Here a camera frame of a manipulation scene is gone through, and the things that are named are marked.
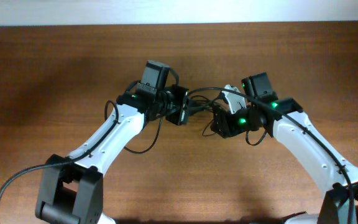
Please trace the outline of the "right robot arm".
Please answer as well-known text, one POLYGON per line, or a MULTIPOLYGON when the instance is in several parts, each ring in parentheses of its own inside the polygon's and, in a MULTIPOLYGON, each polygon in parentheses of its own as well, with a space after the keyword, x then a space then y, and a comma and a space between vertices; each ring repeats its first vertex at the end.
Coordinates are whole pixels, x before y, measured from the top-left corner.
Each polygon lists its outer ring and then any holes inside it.
POLYGON ((314 127, 293 99, 279 99, 266 73, 220 90, 228 110, 214 107, 211 130, 222 138, 264 129, 298 160, 323 195, 319 213, 301 212, 284 223, 358 223, 358 167, 342 156, 314 127))

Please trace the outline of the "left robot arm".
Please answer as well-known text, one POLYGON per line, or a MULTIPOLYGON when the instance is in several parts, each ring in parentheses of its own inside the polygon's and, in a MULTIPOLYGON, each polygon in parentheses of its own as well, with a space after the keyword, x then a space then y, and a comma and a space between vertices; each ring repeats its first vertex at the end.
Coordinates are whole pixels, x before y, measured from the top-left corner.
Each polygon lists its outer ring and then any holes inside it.
POLYGON ((179 118, 187 90, 177 83, 166 86, 169 65, 147 61, 141 80, 133 82, 113 103, 101 127, 66 157, 46 161, 35 216, 48 223, 114 223, 103 212, 103 180, 126 144, 148 122, 174 115, 179 118))

